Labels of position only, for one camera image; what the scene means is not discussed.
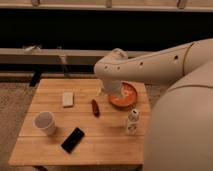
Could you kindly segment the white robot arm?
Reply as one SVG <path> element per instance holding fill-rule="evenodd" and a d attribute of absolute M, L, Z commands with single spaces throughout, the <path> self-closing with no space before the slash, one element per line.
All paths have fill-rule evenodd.
<path fill-rule="evenodd" d="M 143 171 L 213 171 L 213 38 L 135 58 L 114 49 L 94 73 L 107 94 L 123 81 L 169 86 L 151 111 Z"/>

